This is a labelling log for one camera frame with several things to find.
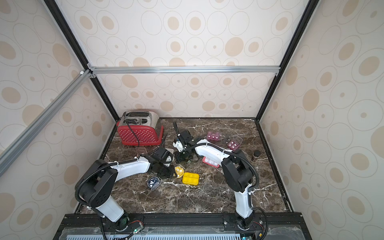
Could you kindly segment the magenta pillbox clear lid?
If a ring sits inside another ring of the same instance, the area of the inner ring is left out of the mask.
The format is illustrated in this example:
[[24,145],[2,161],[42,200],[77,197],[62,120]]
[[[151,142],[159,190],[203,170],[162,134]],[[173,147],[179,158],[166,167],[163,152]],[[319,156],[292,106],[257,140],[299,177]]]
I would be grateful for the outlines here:
[[242,145],[243,139],[240,137],[232,137],[227,141],[228,149],[236,151]]

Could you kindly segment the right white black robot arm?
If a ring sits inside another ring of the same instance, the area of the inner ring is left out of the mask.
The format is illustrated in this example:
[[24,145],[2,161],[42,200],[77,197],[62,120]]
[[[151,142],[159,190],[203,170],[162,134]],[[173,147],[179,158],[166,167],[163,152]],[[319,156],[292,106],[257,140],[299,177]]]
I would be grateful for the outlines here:
[[177,122],[173,122],[176,138],[173,146],[177,161],[184,162],[193,155],[205,157],[223,169],[228,186],[235,193],[236,221],[238,226],[246,230],[252,225],[254,208],[251,191],[259,186],[259,174],[248,161],[243,151],[223,149],[201,137],[193,137],[187,130],[180,131]]

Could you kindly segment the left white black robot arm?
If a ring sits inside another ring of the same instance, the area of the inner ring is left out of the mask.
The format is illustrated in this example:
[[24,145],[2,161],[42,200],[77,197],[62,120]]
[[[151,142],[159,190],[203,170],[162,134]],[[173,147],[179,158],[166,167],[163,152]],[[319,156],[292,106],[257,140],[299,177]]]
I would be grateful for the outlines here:
[[121,162],[96,160],[75,186],[76,200],[91,208],[100,217],[119,224],[122,229],[128,224],[125,210],[112,197],[116,182],[145,173],[155,173],[158,178],[171,178],[175,173],[172,165],[173,151],[163,146],[148,154],[140,154]]

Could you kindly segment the yellow lidded rectangular pillbox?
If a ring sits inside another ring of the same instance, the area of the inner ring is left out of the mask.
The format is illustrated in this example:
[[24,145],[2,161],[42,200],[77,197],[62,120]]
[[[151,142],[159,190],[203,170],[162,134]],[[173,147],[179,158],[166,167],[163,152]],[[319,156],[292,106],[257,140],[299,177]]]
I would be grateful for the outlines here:
[[185,185],[197,186],[200,181],[200,175],[195,173],[185,172],[183,175],[182,183]]

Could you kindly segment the yellow round pillbox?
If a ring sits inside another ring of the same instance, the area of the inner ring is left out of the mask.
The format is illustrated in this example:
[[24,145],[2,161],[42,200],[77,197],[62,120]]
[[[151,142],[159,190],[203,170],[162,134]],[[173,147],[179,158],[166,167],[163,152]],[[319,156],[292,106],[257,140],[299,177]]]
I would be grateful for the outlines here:
[[182,167],[180,167],[180,166],[176,166],[175,168],[174,168],[174,176],[177,178],[177,179],[179,179],[179,178],[182,178],[183,177],[183,175],[184,175],[184,173],[185,173],[185,170],[182,168]]

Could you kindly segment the dark blue round pillbox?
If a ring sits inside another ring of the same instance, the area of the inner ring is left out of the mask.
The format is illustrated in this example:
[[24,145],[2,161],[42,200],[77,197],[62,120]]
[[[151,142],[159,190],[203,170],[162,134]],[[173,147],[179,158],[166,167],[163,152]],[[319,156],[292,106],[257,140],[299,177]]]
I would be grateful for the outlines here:
[[159,177],[153,176],[150,177],[147,181],[147,186],[151,191],[156,190],[162,183],[162,180]]

